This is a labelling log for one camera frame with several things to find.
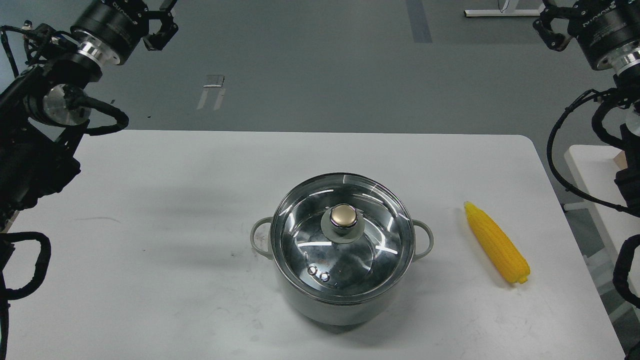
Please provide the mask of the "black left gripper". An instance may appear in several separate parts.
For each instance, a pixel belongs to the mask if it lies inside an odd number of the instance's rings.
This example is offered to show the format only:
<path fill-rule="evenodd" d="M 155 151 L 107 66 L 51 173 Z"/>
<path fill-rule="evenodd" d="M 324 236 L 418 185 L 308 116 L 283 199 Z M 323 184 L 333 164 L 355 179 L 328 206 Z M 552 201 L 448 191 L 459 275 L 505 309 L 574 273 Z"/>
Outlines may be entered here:
<path fill-rule="evenodd" d="M 148 51 L 163 50 L 179 29 L 172 14 L 177 2 L 163 0 L 158 10 L 149 10 L 142 0 L 93 0 L 71 25 L 71 34 L 98 39 L 114 52 L 115 64 L 123 65 L 141 39 Z M 160 28 L 148 33 L 152 20 L 160 21 Z"/>

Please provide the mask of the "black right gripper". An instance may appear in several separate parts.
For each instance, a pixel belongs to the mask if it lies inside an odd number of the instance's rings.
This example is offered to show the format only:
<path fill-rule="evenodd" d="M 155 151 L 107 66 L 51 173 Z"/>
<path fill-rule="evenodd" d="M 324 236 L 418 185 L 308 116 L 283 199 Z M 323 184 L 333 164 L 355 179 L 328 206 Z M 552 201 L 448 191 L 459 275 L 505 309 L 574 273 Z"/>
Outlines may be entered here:
<path fill-rule="evenodd" d="M 578 42 L 592 70 L 611 68 L 611 60 L 605 60 L 608 54 L 624 46 L 639 44 L 638 0 L 583 0 L 579 7 L 585 15 L 570 21 L 570 35 Z M 558 6 L 555 0 L 542 0 L 533 28 L 549 50 L 564 51 L 570 36 L 556 32 L 553 20 L 573 16 L 573 7 Z"/>

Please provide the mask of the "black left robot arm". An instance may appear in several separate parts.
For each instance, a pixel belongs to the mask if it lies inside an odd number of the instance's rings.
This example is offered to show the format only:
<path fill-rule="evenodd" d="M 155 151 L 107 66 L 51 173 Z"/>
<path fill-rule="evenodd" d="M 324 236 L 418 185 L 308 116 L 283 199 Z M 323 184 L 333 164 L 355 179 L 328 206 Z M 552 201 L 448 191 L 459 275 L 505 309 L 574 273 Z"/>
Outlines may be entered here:
<path fill-rule="evenodd" d="M 165 0 L 151 10 L 142 0 L 93 0 L 70 27 L 47 23 L 3 25 L 1 46 L 13 81 L 1 93 L 1 268 L 16 243 L 39 244 L 34 273 L 18 289 L 1 280 L 1 358 L 7 357 L 10 303 L 36 292 L 46 278 L 51 241 L 37 231 L 9 232 L 14 219 L 38 200 L 60 193 L 81 171 L 74 157 L 85 136 L 121 132 L 130 118 L 112 104 L 87 95 L 107 64 L 121 66 L 139 43 L 162 50 L 178 32 Z"/>

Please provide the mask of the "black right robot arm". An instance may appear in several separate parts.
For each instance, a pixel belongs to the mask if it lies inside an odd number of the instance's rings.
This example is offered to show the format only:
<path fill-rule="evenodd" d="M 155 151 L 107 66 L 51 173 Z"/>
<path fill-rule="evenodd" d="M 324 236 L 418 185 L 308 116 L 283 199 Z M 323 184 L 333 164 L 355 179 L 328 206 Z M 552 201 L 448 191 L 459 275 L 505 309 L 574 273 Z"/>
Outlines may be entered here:
<path fill-rule="evenodd" d="M 564 211 L 589 211 L 603 248 L 585 262 L 598 291 L 616 291 L 621 305 L 609 313 L 611 322 L 626 313 L 639 317 L 639 2 L 577 0 L 570 7 L 544 0 L 533 27 L 547 48 L 563 51 L 576 40 L 594 71 L 611 69 L 614 86 L 588 89 L 565 108 L 551 129 L 546 158 L 554 178 L 582 202 Z M 594 101 L 598 107 L 590 127 L 601 145 L 573 145 L 565 153 L 579 185 L 611 195 L 611 203 L 579 189 L 554 164 L 553 147 L 569 114 Z"/>

